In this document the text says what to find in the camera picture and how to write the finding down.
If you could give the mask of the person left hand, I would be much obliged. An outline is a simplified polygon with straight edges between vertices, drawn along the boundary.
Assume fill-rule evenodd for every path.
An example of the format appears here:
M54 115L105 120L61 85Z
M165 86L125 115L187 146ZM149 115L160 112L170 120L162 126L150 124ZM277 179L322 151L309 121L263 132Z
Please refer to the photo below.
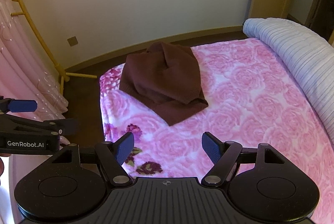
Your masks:
M70 142L69 142L69 140L67 139L67 138L65 138L65 137L60 137L60 144L61 145L69 145L70 144ZM9 156L11 156L11 154L8 154L8 153L1 153L1 158L0 158L0 176L3 174L3 172L4 172L4 169L5 169L5 165L4 165L4 163L3 163L3 157L9 157Z

